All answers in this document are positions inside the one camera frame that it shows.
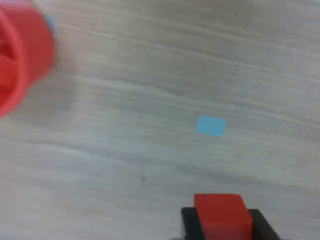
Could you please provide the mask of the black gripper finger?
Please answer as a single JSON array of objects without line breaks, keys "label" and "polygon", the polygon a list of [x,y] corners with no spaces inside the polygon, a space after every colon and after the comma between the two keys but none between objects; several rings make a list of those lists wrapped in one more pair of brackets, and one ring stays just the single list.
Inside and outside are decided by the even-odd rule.
[{"label": "black gripper finger", "polygon": [[280,237],[258,209],[248,210],[252,218],[252,240],[280,240]]},{"label": "black gripper finger", "polygon": [[181,237],[183,240],[203,240],[204,233],[195,207],[181,209]]}]

